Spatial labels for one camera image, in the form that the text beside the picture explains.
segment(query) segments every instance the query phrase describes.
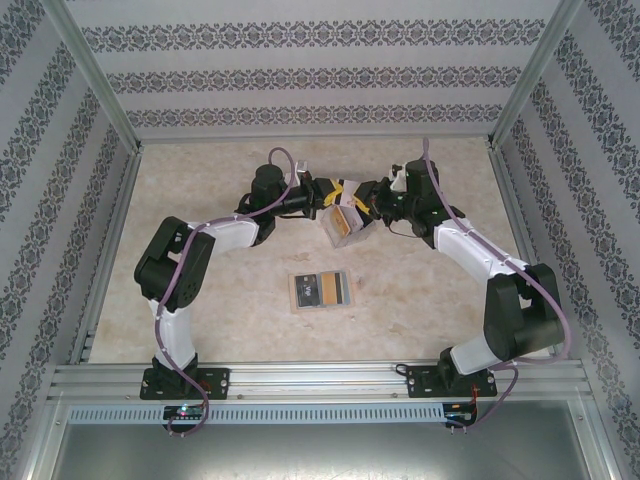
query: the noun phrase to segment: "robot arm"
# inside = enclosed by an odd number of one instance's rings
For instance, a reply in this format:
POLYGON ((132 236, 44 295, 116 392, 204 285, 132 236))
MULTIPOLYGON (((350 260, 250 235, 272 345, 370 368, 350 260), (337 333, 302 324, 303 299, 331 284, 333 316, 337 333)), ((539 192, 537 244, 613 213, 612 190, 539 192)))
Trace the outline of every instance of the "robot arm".
MULTIPOLYGON (((298 186, 272 210, 253 219, 239 217, 207 227, 195 236, 178 284, 161 318, 161 334, 167 353, 185 372, 197 368, 189 329, 189 306, 200 290, 210 257, 234 248, 259 245, 275 229, 278 216, 299 213, 300 218, 314 219, 317 210, 339 203, 344 182, 313 179, 308 171, 298 174, 298 186)), ((263 165, 257 169, 251 192, 242 197, 236 212, 258 211, 278 199, 285 188, 282 170, 275 165, 263 165)), ((409 221, 417 237, 452 258, 486 288, 482 334, 446 349, 440 356, 438 370, 447 388, 460 377, 564 340, 558 317, 541 295, 449 216, 423 160, 394 165, 390 178, 361 183, 353 190, 353 200, 367 221, 382 220, 387 226, 394 221, 409 221), (522 307, 521 299, 530 301, 530 305, 522 307)), ((473 228, 464 213, 455 207, 453 212, 463 226, 473 228)), ((190 229, 196 225, 174 217, 165 219, 136 267, 134 278, 154 313, 177 267, 169 254, 182 251, 190 229)), ((509 259, 558 300, 555 277, 549 267, 543 264, 529 266, 521 260, 509 259)), ((153 363, 154 368, 161 370, 167 378, 171 377, 171 367, 163 352, 156 353, 153 363)), ((188 384, 183 382, 181 387, 188 388, 188 384)))

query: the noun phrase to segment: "beige floor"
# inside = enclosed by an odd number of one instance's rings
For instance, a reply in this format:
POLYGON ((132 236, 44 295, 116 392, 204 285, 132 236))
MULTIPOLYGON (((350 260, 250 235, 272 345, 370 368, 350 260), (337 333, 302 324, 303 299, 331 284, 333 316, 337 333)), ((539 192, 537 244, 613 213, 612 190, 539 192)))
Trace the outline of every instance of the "beige floor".
MULTIPOLYGON (((230 213, 270 148, 309 161, 314 176, 379 180, 421 154, 419 139, 257 141, 145 149, 90 361, 148 363, 152 316, 133 270, 162 219, 230 213)), ((482 139, 432 140, 444 191, 486 236, 517 253, 482 139)), ((282 166, 284 159, 278 160, 282 166)), ((407 225, 397 229, 408 233, 407 225)), ((263 245, 209 265, 194 304, 203 361, 435 358, 481 331, 480 287, 421 240, 378 224, 361 244, 334 250, 319 222, 280 220, 263 245), (293 314, 288 275, 348 269, 355 306, 293 314)))

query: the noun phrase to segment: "wire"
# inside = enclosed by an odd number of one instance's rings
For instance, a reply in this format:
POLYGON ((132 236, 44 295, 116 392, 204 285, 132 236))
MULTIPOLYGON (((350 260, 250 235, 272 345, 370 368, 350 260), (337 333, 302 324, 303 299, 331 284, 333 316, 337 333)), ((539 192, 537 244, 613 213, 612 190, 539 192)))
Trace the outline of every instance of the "wire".
POLYGON ((164 296, 162 297, 162 299, 160 300, 160 303, 158 304, 158 309, 156 310, 156 318, 155 318, 155 322, 154 322, 155 323, 154 331, 155 331, 156 342, 158 343, 158 347, 160 348, 160 351, 163 353, 164 358, 167 360, 167 363, 169 365, 171 365, 171 368, 173 368, 176 371, 176 373, 178 373, 178 375, 180 375, 185 381, 187 381, 191 386, 193 386, 198 391, 198 393, 200 393, 200 395, 202 395, 203 406, 204 406, 204 413, 203 413, 202 417, 200 418, 200 422, 198 422, 193 428, 191 428, 190 430, 188 430, 186 432, 178 433, 178 432, 175 432, 174 430, 172 430, 171 429, 171 425, 172 425, 172 423, 173 423, 173 421, 175 420, 176 417, 170 418, 169 422, 167 423, 167 430, 169 432, 169 435, 171 435, 171 436, 179 435, 180 437, 184 438, 186 436, 193 435, 198 430, 200 430, 200 428, 202 428, 202 426, 205 424, 205 422, 209 418, 209 407, 210 407, 210 405, 209 405, 209 397, 207 396, 207 392, 205 392, 205 390, 198 384, 198 382, 196 382, 189 375, 187 375, 184 372, 184 370, 182 370, 178 366, 178 364, 176 364, 176 362, 173 360, 173 358, 171 358, 171 355, 169 355, 169 353, 167 352, 167 348, 166 348, 166 346, 165 346, 165 344, 164 344, 164 342, 162 340, 162 335, 160 334, 160 321, 162 320, 162 313, 164 311, 165 305, 169 301, 169 298, 171 298, 171 294, 173 293, 173 291, 176 288, 176 285, 178 283, 178 279, 180 278, 180 273, 182 273, 182 269, 184 268, 184 264, 185 264, 186 259, 187 259, 187 254, 189 253, 189 249, 191 248, 191 245, 193 244, 195 236, 200 231, 202 231, 205 228, 210 227, 212 225, 216 225, 218 223, 238 221, 238 220, 242 220, 242 219, 245 219, 245 218, 252 218, 252 217, 256 217, 258 215, 262 215, 263 213, 268 212, 272 208, 274 208, 277 205, 279 205, 280 202, 282 202, 285 199, 285 197, 289 194, 289 191, 291 190, 291 187, 293 187, 293 185, 295 184, 295 181, 296 181, 295 162, 293 161, 293 157, 291 156, 291 154, 289 152, 287 152, 284 148, 275 147, 275 148, 271 149, 271 151, 269 152, 268 161, 269 161, 270 164, 273 164, 272 157, 273 157, 273 154, 275 152, 284 153, 286 155, 286 157, 287 157, 287 160, 289 160, 289 163, 291 165, 291 178, 289 179, 289 184, 287 185, 287 188, 284 190, 282 195, 280 195, 280 197, 275 202, 273 202, 271 205, 268 205, 268 206, 266 206, 264 208, 261 208, 260 210, 256 210, 255 212, 252 212, 252 213, 249 213, 249 214, 246 214, 246 215, 234 215, 234 216, 231 216, 231 217, 217 218, 217 219, 214 219, 214 220, 210 220, 209 222, 206 222, 206 223, 201 223, 200 225, 195 227, 191 231, 191 234, 189 235, 189 237, 187 238, 187 242, 185 243, 185 246, 182 249, 182 255, 180 256, 180 260, 178 261, 178 266, 176 267, 175 271, 173 272, 173 276, 171 277, 171 281, 169 282, 169 286, 167 287, 167 290, 165 291, 164 296))
POLYGON ((453 209, 451 208, 451 205, 449 205, 449 202, 447 202, 447 198, 442 192, 440 188, 440 184, 438 184, 438 179, 436 178, 433 172, 433 167, 431 166, 431 158, 429 157, 429 139, 427 137, 424 137, 422 139, 422 152, 423 152, 422 158, 427 164, 427 171, 429 172, 431 183, 433 184, 436 194, 438 195, 438 198, 440 198, 440 202, 442 203, 445 210, 449 214, 449 217, 451 218, 451 220, 455 222, 455 224, 458 226, 458 228, 460 228, 460 230, 462 230, 462 232, 472 237, 476 242, 478 242, 480 245, 486 248, 501 262, 504 262, 505 265, 507 265, 515 273, 520 275, 529 285, 531 285, 535 290, 537 290, 538 293, 542 295, 542 297, 549 303, 549 305, 551 305, 551 308, 556 313, 556 315, 558 316, 558 319, 560 320, 560 323, 562 324, 562 330, 564 331, 564 344, 562 346, 562 351, 558 355, 554 355, 550 358, 544 358, 544 359, 518 357, 516 360, 522 363, 545 365, 545 364, 552 364, 560 360, 566 359, 569 356, 569 350, 571 349, 571 343, 572 343, 571 327, 569 326, 569 321, 567 320, 566 315, 562 311, 562 308, 560 308, 560 305, 558 305, 558 302, 556 302, 553 296, 549 292, 547 292, 547 290, 542 285, 540 285, 537 281, 535 281, 527 272, 525 272, 520 267, 518 267, 513 262, 511 262, 500 251, 494 248, 493 245, 491 245, 484 238, 478 235, 475 231, 468 228, 464 223, 460 221, 460 219, 453 212, 453 209))
POLYGON ((509 396, 509 394, 513 390, 513 387, 516 386, 516 382, 518 381, 518 377, 520 376, 520 373, 518 372, 518 369, 515 367, 515 365, 501 365, 498 368, 494 368, 494 370, 495 371, 512 370, 513 371, 513 379, 511 379, 511 383, 509 384, 507 389, 502 393, 502 395, 500 395, 500 398, 498 399, 498 401, 496 401, 496 403, 491 405, 489 410, 487 410, 487 412, 482 417, 480 417, 478 420, 476 420, 474 424, 468 426, 467 430, 474 429, 478 425, 481 425, 482 423, 484 423, 487 420, 487 418, 489 418, 491 415, 493 415, 496 412, 498 407, 500 407, 500 405, 502 405, 504 403, 504 401, 506 400, 506 398, 509 396))
POLYGON ((474 415, 478 412, 478 387, 475 383, 471 386, 471 405, 473 405, 471 415, 474 415))
POLYGON ((393 233, 394 235, 398 235, 398 236, 400 236, 400 237, 407 237, 407 238, 420 238, 420 237, 416 237, 415 235, 406 235, 406 234, 404 234, 404 233, 394 232, 393 230, 391 230, 391 225, 389 225, 387 228, 389 229, 389 231, 390 231, 391 233, 393 233))
POLYGON ((403 377, 406 377, 408 368, 409 368, 409 365, 407 365, 406 363, 398 363, 396 365, 396 373, 398 375, 402 375, 403 377))

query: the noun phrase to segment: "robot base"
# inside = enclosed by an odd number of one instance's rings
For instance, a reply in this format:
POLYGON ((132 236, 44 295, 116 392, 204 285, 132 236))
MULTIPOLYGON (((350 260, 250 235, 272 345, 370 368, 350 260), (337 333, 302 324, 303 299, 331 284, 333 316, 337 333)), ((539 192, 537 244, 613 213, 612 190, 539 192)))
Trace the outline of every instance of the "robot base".
POLYGON ((457 372, 451 349, 440 354, 438 365, 396 365, 396 372, 407 379, 409 398, 478 397, 498 395, 494 376, 484 369, 471 375, 457 372))
MULTIPOLYGON (((175 371, 153 357, 153 368, 147 368, 140 387, 141 400, 199 400, 200 393, 175 371)), ((198 355, 184 369, 207 392, 209 400, 226 400, 229 391, 228 368, 198 368, 198 355)))

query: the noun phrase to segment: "aluminum frame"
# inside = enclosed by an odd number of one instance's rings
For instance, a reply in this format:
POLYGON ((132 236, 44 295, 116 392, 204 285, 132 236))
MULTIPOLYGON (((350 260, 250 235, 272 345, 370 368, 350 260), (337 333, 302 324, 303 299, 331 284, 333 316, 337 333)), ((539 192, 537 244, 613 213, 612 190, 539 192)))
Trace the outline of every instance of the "aluminum frame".
MULTIPOLYGON (((205 364, 231 370, 229 399, 220 405, 386 405, 410 406, 468 401, 412 399, 406 380, 395 372, 398 362, 305 362, 205 364)), ((403 361, 408 364, 435 362, 403 361)), ((36 432, 22 479, 47 479, 55 471, 69 415, 75 405, 171 405, 145 402, 138 397, 142 373, 148 365, 69 365, 53 373, 44 413, 36 432)), ((520 380, 506 401, 566 401, 583 457, 592 479, 619 479, 620 472, 604 434, 587 374, 580 360, 551 366, 519 365, 520 380)), ((502 393, 510 372, 499 371, 496 385, 502 393)), ((488 402, 493 399, 481 398, 488 402)))
POLYGON ((129 212, 129 205, 131 203, 133 189, 138 178, 138 170, 140 169, 140 162, 142 161, 143 154, 143 146, 136 147, 131 153, 132 158, 129 162, 129 166, 127 167, 127 171, 125 172, 124 184, 115 206, 115 218, 109 226, 109 232, 107 233, 107 238, 105 240, 105 252, 98 261, 98 269, 96 271, 97 281, 91 288, 91 293, 87 300, 87 313, 80 323, 78 337, 75 345, 73 345, 73 350, 69 359, 69 363, 71 364, 78 364, 85 359, 84 355, 88 353, 86 346, 90 332, 93 331, 95 333, 98 321, 100 320, 100 313, 102 312, 104 299, 107 296, 109 279, 111 278, 111 272, 116 260, 120 237, 122 236, 124 223, 129 212))
POLYGON ((508 137, 509 131, 522 111, 527 98, 540 80, 542 72, 553 57, 553 52, 582 3, 582 0, 560 0, 558 3, 540 41, 527 62, 527 66, 502 109, 491 135, 489 135, 492 145, 500 146, 508 137))
POLYGON ((43 0, 42 6, 76 60, 78 68, 80 68, 87 83, 98 98, 107 117, 109 117, 118 135, 126 145, 127 151, 133 151, 140 145, 140 139, 113 91, 109 80, 107 80, 107 76, 91 51, 86 38, 84 38, 73 15, 71 15, 65 0, 43 0))

